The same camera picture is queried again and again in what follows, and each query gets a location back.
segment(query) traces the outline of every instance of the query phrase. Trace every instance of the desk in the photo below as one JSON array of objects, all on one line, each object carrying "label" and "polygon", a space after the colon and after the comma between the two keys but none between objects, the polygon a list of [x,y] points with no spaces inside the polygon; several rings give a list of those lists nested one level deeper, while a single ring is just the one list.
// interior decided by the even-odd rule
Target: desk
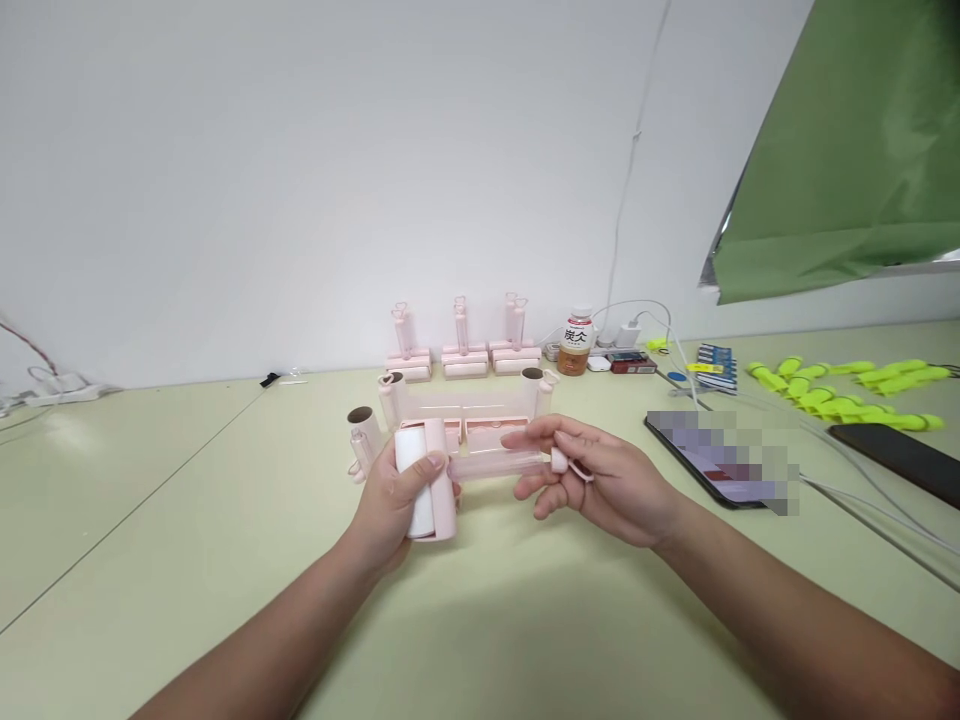
[{"label": "desk", "polygon": [[0,432],[0,631],[259,391],[250,380],[127,391]]},{"label": "desk", "polygon": [[[910,358],[920,358],[932,363],[960,363],[960,321],[726,338],[706,342],[733,349],[738,360],[741,391],[772,402],[787,413],[806,419],[824,430],[830,423],[794,409],[788,400],[765,390],[760,383],[747,375],[747,365],[751,362],[762,362],[775,369],[780,361],[789,355],[802,356],[805,364],[843,364],[854,360],[871,360],[879,367]],[[684,345],[688,358],[693,357],[691,353],[699,346],[699,341]],[[850,375],[831,375],[820,378],[815,385],[833,385],[842,395],[859,395],[867,402],[893,405],[904,414],[939,415],[946,423],[943,430],[909,435],[960,459],[960,380],[940,380],[923,388],[907,390],[892,398],[882,398],[857,385],[852,378]],[[702,399],[707,407],[715,410],[750,411],[751,408],[763,407],[752,404],[749,399],[737,399],[721,393],[705,394]],[[809,433],[799,433],[796,450],[802,463],[801,468],[812,479],[834,485],[899,514],[847,461]],[[960,547],[960,511],[852,449],[850,452],[870,477],[907,512],[948,543]],[[938,576],[960,586],[960,557],[855,500],[838,497],[836,502],[855,513],[863,522]]]},{"label": "desk", "polygon": [[[379,407],[376,375],[271,388],[165,483],[0,635],[8,714],[126,717],[326,551],[360,495],[344,417]],[[960,665],[960,595],[808,487],[798,516],[717,506],[642,425],[648,409],[689,405],[667,390],[588,374],[565,378],[553,407],[635,442],[682,492]],[[779,717],[738,644],[652,553],[573,513],[537,524],[507,480],[464,492],[458,538],[415,546],[303,717]]]}]

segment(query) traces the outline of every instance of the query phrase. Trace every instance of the green cloth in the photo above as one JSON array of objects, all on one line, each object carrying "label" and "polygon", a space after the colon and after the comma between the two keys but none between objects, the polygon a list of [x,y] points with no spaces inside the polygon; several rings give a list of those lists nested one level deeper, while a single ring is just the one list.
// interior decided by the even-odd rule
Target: green cloth
[{"label": "green cloth", "polygon": [[721,304],[960,247],[960,3],[818,0],[714,257]]}]

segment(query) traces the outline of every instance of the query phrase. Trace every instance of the plastic bottle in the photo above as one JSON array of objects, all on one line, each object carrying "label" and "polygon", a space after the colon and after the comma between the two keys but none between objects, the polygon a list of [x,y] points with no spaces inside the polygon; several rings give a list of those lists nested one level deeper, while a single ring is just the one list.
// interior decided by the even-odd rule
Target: plastic bottle
[{"label": "plastic bottle", "polygon": [[590,315],[593,308],[589,305],[574,305],[563,328],[560,338],[560,355],[557,358],[557,370],[563,375],[583,375],[593,347],[596,328]]}]

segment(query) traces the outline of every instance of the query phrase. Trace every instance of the red wire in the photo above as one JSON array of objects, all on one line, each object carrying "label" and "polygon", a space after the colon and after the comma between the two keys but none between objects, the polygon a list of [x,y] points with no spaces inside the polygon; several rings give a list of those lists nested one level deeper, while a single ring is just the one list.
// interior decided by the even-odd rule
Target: red wire
[{"label": "red wire", "polygon": [[0,328],[3,328],[8,333],[11,333],[15,337],[18,337],[21,340],[23,340],[23,342],[25,342],[27,345],[30,346],[31,350],[33,350],[37,355],[43,358],[43,361],[47,364],[47,367],[50,368],[50,372],[52,372],[54,375],[58,374],[57,366],[53,364],[53,360],[50,359],[50,356],[47,355],[43,350],[38,348],[36,345],[34,345],[32,342],[30,342],[28,338],[24,337],[23,335],[18,333],[16,330],[14,330],[12,327],[10,327],[9,325],[5,325],[2,322],[0,322]]}]

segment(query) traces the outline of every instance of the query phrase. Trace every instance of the finger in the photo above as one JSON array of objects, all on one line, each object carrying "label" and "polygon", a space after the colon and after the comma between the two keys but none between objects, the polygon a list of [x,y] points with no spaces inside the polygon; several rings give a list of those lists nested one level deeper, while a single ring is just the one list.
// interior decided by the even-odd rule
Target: finger
[{"label": "finger", "polygon": [[517,500],[526,500],[537,490],[546,485],[556,485],[559,478],[553,473],[540,472],[534,475],[524,475],[513,486],[513,496]]},{"label": "finger", "polygon": [[573,437],[582,437],[593,442],[602,442],[608,445],[622,442],[620,438],[604,432],[593,425],[587,425],[566,415],[544,415],[536,418],[526,427],[526,434],[530,438],[550,438],[557,432],[565,432]]},{"label": "finger", "polygon": [[553,435],[548,438],[531,438],[525,430],[507,433],[500,438],[500,444],[508,450],[539,450],[549,453],[553,447]]},{"label": "finger", "polygon": [[560,448],[564,455],[571,461],[578,460],[583,467],[595,473],[602,472],[604,469],[603,461],[607,459],[609,453],[616,452],[615,450],[612,451],[609,447],[604,447],[595,440],[574,437],[562,430],[557,430],[553,437],[557,443],[557,447]]},{"label": "finger", "polygon": [[565,472],[560,484],[567,491],[567,507],[583,512],[587,499],[587,484],[572,472]]},{"label": "finger", "polygon": [[533,506],[533,516],[537,520],[546,520],[551,513],[567,506],[567,490],[563,485],[551,485],[539,496]]},{"label": "finger", "polygon": [[402,502],[413,502],[417,493],[436,480],[444,465],[447,456],[442,452],[432,452],[417,460],[397,478],[396,492]]}]

